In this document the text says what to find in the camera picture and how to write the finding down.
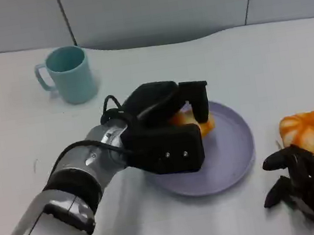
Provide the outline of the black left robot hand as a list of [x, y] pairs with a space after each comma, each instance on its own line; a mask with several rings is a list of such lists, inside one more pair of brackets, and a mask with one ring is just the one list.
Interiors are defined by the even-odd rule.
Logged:
[[209, 116], [206, 86], [206, 81], [144, 83], [130, 94], [122, 108], [143, 127], [152, 128], [167, 124], [189, 103], [196, 121], [205, 123]]

